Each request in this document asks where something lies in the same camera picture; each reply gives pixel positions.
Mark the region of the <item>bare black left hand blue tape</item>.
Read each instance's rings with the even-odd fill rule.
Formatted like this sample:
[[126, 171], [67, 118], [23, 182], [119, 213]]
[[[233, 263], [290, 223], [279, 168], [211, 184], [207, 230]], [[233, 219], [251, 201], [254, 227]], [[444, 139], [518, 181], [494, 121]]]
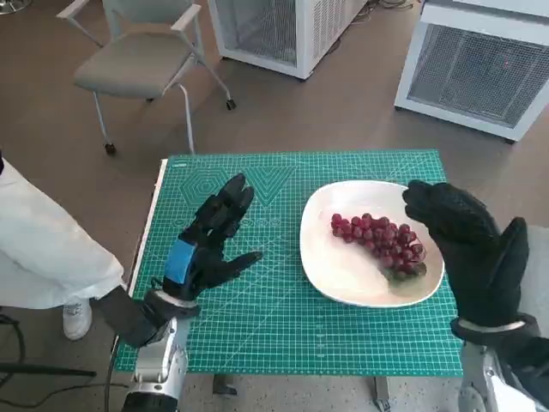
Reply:
[[239, 173], [198, 208], [193, 222], [175, 240], [168, 254], [162, 290], [182, 301], [195, 300], [241, 275], [262, 258], [260, 251], [225, 260], [225, 242], [235, 236], [255, 195]]

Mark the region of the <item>black knitted glove right hand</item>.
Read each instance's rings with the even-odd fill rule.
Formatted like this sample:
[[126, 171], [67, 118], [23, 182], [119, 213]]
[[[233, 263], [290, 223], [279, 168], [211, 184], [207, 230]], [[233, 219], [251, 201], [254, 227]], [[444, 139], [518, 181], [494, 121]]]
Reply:
[[402, 198], [407, 216], [442, 253], [458, 318], [488, 328], [518, 321], [529, 256], [525, 219], [501, 231], [479, 199], [448, 183], [412, 180]]

